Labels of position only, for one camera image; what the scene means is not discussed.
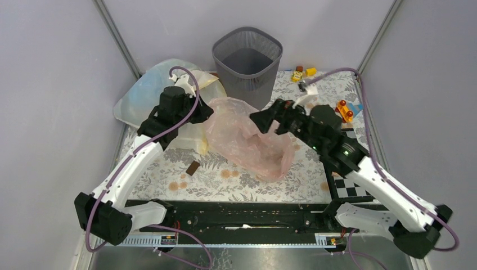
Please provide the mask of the pink plastic trash bag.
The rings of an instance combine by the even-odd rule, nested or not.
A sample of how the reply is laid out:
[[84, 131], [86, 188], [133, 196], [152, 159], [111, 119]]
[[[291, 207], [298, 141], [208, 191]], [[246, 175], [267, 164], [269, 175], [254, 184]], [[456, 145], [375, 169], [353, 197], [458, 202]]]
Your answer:
[[261, 133], [249, 118], [258, 110], [245, 101], [221, 97], [212, 99], [208, 106], [214, 113], [204, 122], [204, 129], [212, 150], [264, 181], [285, 178], [295, 156], [288, 134]]

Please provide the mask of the clear yellowish plastic bag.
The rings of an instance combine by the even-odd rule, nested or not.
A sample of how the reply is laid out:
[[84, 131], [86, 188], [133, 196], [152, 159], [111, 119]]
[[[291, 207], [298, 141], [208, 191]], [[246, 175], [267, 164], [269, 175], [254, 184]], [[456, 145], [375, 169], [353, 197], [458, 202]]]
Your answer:
[[[169, 70], [174, 66], [182, 66], [193, 73], [199, 83], [200, 96], [207, 104], [214, 98], [226, 97], [224, 87], [217, 76], [203, 71], [191, 62], [171, 58], [153, 66], [135, 82], [113, 107], [114, 117], [133, 128], [139, 128], [153, 107], [159, 104], [159, 97], [163, 89], [174, 84], [169, 79]], [[188, 123], [180, 127], [178, 137], [170, 146], [193, 150], [200, 155], [207, 154], [209, 145], [205, 137], [204, 126]]]

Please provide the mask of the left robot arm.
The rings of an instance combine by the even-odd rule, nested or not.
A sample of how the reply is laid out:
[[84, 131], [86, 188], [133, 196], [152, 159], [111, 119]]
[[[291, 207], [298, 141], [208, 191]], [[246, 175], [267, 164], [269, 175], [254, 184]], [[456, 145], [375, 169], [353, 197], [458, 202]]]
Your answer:
[[202, 123], [213, 109], [203, 103], [198, 91], [179, 86], [164, 88], [159, 104], [137, 130], [127, 154], [90, 194], [74, 200], [80, 227], [112, 245], [121, 244], [130, 232], [155, 225], [161, 231], [174, 226], [171, 207], [152, 199], [127, 206], [129, 195], [149, 165], [160, 157], [185, 124]]

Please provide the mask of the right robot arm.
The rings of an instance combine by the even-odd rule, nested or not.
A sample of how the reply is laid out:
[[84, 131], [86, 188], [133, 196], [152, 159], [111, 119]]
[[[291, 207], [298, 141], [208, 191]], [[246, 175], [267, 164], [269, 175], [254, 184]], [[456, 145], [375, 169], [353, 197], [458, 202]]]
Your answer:
[[371, 232], [417, 259], [435, 250], [452, 210], [420, 198], [384, 170], [355, 138], [341, 132], [341, 118], [332, 107], [317, 105], [306, 113], [292, 100], [277, 99], [250, 119], [262, 133], [293, 134], [318, 154], [325, 168], [364, 188], [386, 207], [386, 212], [380, 212], [342, 203], [323, 215], [325, 229]]

